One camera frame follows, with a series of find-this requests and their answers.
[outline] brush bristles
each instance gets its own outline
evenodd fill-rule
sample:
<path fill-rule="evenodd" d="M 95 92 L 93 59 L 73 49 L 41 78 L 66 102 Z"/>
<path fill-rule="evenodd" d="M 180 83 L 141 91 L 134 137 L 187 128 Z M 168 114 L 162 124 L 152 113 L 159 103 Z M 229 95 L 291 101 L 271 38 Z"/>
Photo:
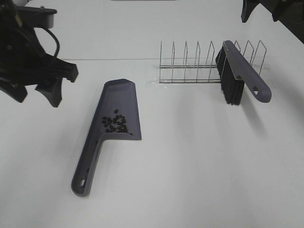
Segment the brush bristles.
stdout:
<path fill-rule="evenodd" d="M 244 81 L 236 80 L 234 78 L 223 47 L 215 60 L 217 63 L 218 73 L 220 76 L 222 75 L 220 83 L 227 104 L 239 105 L 243 95 Z"/>

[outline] dish rack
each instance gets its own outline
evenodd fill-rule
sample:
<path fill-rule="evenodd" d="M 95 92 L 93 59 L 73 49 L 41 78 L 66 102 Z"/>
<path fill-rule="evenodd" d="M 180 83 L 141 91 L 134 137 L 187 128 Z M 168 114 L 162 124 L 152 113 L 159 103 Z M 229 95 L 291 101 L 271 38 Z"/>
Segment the dish rack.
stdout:
<path fill-rule="evenodd" d="M 237 40 L 234 42 L 234 45 L 251 66 L 259 68 L 259 75 L 261 74 L 262 68 L 269 68 L 269 65 L 264 66 L 267 48 L 261 40 L 258 42 L 256 48 L 254 48 L 250 40 L 248 40 L 243 52 Z M 257 52 L 261 46 L 264 49 L 261 55 L 261 64 L 254 64 L 254 61 L 257 59 Z M 198 41 L 196 44 L 195 57 L 188 57 L 189 49 L 187 41 L 185 42 L 183 53 L 183 58 L 176 58 L 175 43 L 173 41 L 171 58 L 162 58 L 163 49 L 161 41 L 159 83 L 220 83 L 220 75 L 217 71 L 217 64 L 215 63 L 216 56 L 213 41 L 209 44 L 206 60 L 201 58 L 201 48 Z"/>

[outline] brush handle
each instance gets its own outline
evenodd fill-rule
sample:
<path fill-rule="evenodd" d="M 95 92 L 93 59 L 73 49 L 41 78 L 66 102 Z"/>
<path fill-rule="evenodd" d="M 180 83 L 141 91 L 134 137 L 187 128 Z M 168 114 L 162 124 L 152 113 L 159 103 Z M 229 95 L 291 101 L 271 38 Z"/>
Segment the brush handle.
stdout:
<path fill-rule="evenodd" d="M 235 45 L 227 40 L 223 44 L 227 60 L 236 80 L 244 80 L 252 95 L 260 102 L 268 103 L 271 100 L 271 90 L 243 57 Z"/>

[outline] white table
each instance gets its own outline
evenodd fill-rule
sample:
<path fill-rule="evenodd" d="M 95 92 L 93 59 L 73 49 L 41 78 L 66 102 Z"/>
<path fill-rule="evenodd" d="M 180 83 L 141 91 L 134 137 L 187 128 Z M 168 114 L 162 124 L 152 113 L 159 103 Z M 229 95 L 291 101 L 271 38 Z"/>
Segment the white table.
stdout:
<path fill-rule="evenodd" d="M 0 227 L 303 227 L 304 46 L 265 9 L 241 24 L 236 0 L 29 5 L 58 10 L 60 57 L 79 76 L 64 80 L 57 109 L 34 86 L 22 104 L 0 93 Z M 219 84 L 151 83 L 161 39 L 169 49 L 212 39 L 218 51 L 236 38 L 267 45 L 269 104 L 245 89 L 242 105 L 227 105 Z M 142 141 L 106 141 L 80 198 L 70 182 L 103 84 L 118 78 L 136 83 Z"/>

